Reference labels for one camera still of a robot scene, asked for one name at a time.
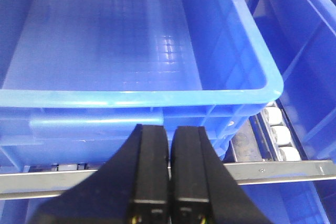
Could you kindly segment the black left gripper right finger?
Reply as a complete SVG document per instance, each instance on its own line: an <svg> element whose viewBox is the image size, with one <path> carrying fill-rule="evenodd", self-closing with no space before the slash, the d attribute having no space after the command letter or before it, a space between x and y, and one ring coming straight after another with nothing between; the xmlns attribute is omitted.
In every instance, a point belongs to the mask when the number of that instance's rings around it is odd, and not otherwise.
<svg viewBox="0 0 336 224"><path fill-rule="evenodd" d="M172 223L271 223L224 167L204 127L175 130L171 175Z"/></svg>

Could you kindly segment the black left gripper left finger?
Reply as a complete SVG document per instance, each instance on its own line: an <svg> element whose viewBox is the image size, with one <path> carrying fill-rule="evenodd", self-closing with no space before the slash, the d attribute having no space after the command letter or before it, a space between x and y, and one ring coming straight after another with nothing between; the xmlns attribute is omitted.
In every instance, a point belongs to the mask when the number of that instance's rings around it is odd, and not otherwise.
<svg viewBox="0 0 336 224"><path fill-rule="evenodd" d="M79 184L41 204L29 223L168 223L169 150L163 126L138 124Z"/></svg>

